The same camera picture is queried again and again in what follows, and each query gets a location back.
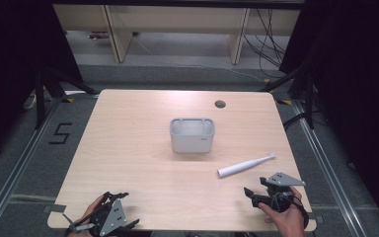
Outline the person's left hand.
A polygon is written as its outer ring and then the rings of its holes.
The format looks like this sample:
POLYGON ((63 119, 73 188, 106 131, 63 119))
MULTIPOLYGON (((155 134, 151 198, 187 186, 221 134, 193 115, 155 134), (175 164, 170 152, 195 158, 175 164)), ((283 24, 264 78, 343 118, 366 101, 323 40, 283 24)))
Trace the person's left hand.
MULTIPOLYGON (((99 197, 97 197, 88 207, 87 209, 85 210, 84 214, 82 215, 81 218, 77 219, 75 221, 76 222, 80 222, 81 224, 88 224, 89 223, 89 219, 87 219, 86 217, 91 214, 98 206, 99 206, 99 203, 103 200, 104 196, 101 195, 99 197)), ((84 230, 84 231, 81 231, 79 233, 75 233, 75 232, 69 232, 66 237, 93 237, 89 230, 84 230)))

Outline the aluminium floor rail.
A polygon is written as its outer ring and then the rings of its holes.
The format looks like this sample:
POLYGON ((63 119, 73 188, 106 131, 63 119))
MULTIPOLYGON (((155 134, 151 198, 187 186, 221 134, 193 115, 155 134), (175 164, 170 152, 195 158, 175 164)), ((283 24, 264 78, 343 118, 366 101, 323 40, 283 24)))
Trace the aluminium floor rail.
POLYGON ((323 172, 326 182, 332 192, 332 195, 338 205, 341 215, 348 227, 352 237, 368 237, 363 228, 362 222, 347 197, 334 168, 330 164, 329 158, 313 128, 306 121, 306 111, 297 100, 293 101, 294 112, 301 117, 300 124, 306 135, 306 138, 314 152, 314 155, 323 172))
POLYGON ((6 179, 2 189, 0 190, 0 218, 18 184, 21 181, 26 169, 28 168, 33 154, 38 148, 38 145, 45 134, 48 124, 52 119, 56 109, 61 104, 60 99, 53 99, 47 111, 44 113, 44 119, 41 124, 36 128, 29 139, 26 147, 24 148, 21 156, 19 157, 15 167, 6 179))

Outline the person's right hand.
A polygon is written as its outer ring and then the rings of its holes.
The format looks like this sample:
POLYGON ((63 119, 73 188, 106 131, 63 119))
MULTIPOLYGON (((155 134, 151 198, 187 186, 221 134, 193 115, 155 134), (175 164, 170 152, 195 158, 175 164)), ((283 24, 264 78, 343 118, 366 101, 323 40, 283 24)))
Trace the person's right hand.
POLYGON ((267 215, 265 223, 273 223, 282 237, 305 237, 304 216, 300 210, 302 196, 294 187, 291 191, 294 200, 284 212, 276 212, 264 203, 259 204, 259 209, 267 215))

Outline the black curtain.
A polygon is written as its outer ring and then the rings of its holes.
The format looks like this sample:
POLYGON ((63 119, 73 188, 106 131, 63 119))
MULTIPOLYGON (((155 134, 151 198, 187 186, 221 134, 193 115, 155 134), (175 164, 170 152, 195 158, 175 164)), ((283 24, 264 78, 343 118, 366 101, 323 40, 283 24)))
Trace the black curtain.
POLYGON ((379 0, 304 0, 280 67, 297 68, 314 42, 314 85, 350 161, 379 207, 379 0))
POLYGON ((47 68, 82 80, 52 1, 0 0, 0 141, 47 68))

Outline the white electric toothbrush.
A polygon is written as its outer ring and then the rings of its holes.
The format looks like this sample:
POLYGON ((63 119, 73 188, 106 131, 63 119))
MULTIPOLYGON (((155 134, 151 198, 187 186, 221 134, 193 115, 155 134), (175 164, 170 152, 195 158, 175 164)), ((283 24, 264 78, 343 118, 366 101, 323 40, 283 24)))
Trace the white electric toothbrush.
POLYGON ((249 169, 252 169, 260 164, 262 164, 265 161, 272 160, 276 157, 276 153, 272 152, 269 153, 267 156, 262 157, 262 158, 257 158, 257 159, 251 159, 251 160, 246 160, 243 162, 239 162, 221 169, 217 170, 217 174, 219 178, 225 178, 249 169))

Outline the light wooden desk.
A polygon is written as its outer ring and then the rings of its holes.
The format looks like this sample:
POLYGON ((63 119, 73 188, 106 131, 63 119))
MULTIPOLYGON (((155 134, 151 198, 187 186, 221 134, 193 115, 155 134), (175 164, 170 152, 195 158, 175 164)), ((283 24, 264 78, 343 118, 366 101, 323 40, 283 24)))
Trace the light wooden desk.
POLYGON ((114 59, 125 59, 134 33, 189 33, 225 35, 231 62, 237 64, 245 35, 289 37, 299 12, 285 9, 140 7, 55 4, 65 31, 106 32, 114 59))

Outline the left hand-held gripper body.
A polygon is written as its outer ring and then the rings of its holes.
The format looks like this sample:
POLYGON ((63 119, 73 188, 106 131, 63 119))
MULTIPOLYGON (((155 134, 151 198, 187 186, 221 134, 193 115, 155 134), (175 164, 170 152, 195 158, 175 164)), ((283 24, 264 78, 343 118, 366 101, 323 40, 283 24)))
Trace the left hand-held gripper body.
POLYGON ((91 216, 91 223, 94 225, 90 229, 93 237, 105 237, 126 222, 126 217, 119 197, 112 198, 104 203, 96 213, 91 216))

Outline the black metal stand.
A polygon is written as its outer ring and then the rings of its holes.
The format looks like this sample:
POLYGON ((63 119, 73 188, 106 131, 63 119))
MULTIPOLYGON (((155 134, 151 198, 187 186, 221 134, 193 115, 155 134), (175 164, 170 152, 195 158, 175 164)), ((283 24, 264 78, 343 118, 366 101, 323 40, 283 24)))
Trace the black metal stand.
POLYGON ((292 84, 288 91, 288 96, 290 99, 298 99, 304 96, 305 110, 294 118, 286 121, 283 127, 288 129, 295 121, 305 119, 309 127, 313 129, 313 77, 308 66, 305 64, 300 65, 282 78, 265 86, 261 89, 261 92, 270 92, 290 80, 292 80, 292 84))
POLYGON ((84 84, 83 81, 75 79, 55 68, 43 67, 35 79, 35 92, 36 92, 36 105, 37 105, 37 125, 40 128, 46 118, 45 105, 44 105, 44 90, 47 90, 52 98, 62 99, 66 93, 62 89, 60 82, 64 81, 74 87, 81 89, 87 94, 98 95, 99 91, 84 84))

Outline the grey toothbrush holder box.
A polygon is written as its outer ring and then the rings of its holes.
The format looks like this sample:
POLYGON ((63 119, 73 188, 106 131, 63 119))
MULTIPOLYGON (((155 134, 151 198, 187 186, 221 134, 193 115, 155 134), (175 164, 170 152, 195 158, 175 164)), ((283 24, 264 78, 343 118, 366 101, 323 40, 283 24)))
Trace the grey toothbrush holder box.
POLYGON ((208 153, 215 135, 210 118, 174 118, 170 122, 172 149, 176 153, 208 153))

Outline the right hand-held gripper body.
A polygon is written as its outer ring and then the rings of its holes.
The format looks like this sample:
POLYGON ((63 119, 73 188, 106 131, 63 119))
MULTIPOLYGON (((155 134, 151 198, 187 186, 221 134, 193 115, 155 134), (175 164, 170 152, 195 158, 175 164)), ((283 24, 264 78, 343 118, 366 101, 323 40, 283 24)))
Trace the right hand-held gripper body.
POLYGON ((267 195, 264 203, 272 210, 277 212, 284 212, 290 207, 294 200, 294 194, 291 191, 293 186, 305 186, 301 180, 293 178, 282 172, 277 172, 271 177, 267 178, 268 185, 266 187, 267 195))

